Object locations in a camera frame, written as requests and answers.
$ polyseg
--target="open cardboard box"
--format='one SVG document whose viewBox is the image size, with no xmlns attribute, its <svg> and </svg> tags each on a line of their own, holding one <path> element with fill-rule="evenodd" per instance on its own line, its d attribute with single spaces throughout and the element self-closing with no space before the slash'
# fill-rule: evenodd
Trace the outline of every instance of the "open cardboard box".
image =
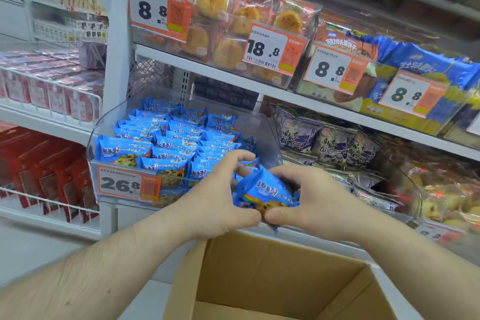
<svg viewBox="0 0 480 320">
<path fill-rule="evenodd" d="M 234 232 L 192 248 L 163 320 L 397 319 L 360 260 Z"/>
</svg>

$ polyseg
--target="person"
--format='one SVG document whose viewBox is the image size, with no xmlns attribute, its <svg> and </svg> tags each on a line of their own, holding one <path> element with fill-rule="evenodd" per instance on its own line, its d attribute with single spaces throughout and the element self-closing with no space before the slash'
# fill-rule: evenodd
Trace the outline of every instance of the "person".
<svg viewBox="0 0 480 320">
<path fill-rule="evenodd" d="M 117 319 L 179 246 L 260 223 L 260 212 L 231 198 L 232 173 L 248 175 L 239 161 L 254 158 L 228 153 L 177 202 L 4 287 L 0 319 Z M 269 210 L 267 222 L 361 245 L 426 320 L 480 318 L 480 268 L 365 205 L 321 169 L 271 172 L 300 188 L 300 205 Z"/>
</svg>

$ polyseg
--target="orange price tag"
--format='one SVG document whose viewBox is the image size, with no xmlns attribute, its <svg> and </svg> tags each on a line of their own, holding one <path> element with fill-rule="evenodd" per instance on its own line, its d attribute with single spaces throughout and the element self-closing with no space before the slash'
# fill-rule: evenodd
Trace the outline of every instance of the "orange price tag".
<svg viewBox="0 0 480 320">
<path fill-rule="evenodd" d="M 425 118 L 447 89 L 446 84 L 398 71 L 378 104 Z"/>
<path fill-rule="evenodd" d="M 97 166 L 98 194 L 117 198 L 157 202 L 162 179 L 140 171 Z"/>
<path fill-rule="evenodd" d="M 129 0 L 133 26 L 180 42 L 187 41 L 192 10 L 188 0 Z"/>
<path fill-rule="evenodd" d="M 318 43 L 303 80 L 353 95 L 369 59 Z"/>
<path fill-rule="evenodd" d="M 307 38 L 252 23 L 243 61 L 292 76 Z"/>
</svg>

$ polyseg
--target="finger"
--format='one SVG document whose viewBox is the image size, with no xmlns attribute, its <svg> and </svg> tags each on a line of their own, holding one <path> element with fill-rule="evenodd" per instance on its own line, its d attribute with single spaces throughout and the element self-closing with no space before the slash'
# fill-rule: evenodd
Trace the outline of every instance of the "finger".
<svg viewBox="0 0 480 320">
<path fill-rule="evenodd" d="M 251 174 L 252 172 L 243 164 L 237 163 L 237 167 L 235 168 L 235 172 L 242 176 L 243 178 Z"/>
<path fill-rule="evenodd" d="M 225 154 L 225 157 L 215 165 L 214 170 L 232 176 L 239 161 L 252 161 L 255 154 L 244 149 L 234 149 Z"/>
<path fill-rule="evenodd" d="M 283 178 L 301 186 L 307 176 L 308 169 L 309 167 L 300 164 L 283 164 L 281 166 L 273 167 L 269 171 L 278 178 Z"/>
<path fill-rule="evenodd" d="M 265 213 L 265 221 L 279 226 L 302 226 L 301 208 L 271 208 Z"/>
<path fill-rule="evenodd" d="M 262 221 L 261 213 L 254 208 L 232 207 L 232 230 L 257 226 Z"/>
</svg>

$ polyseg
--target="white floor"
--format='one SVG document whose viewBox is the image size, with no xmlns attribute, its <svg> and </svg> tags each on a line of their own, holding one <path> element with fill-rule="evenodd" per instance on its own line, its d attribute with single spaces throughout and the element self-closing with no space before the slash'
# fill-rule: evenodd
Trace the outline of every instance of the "white floor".
<svg viewBox="0 0 480 320">
<path fill-rule="evenodd" d="M 93 242 L 0 218 L 0 287 Z M 160 320 L 170 285 L 148 281 L 119 320 Z"/>
</svg>

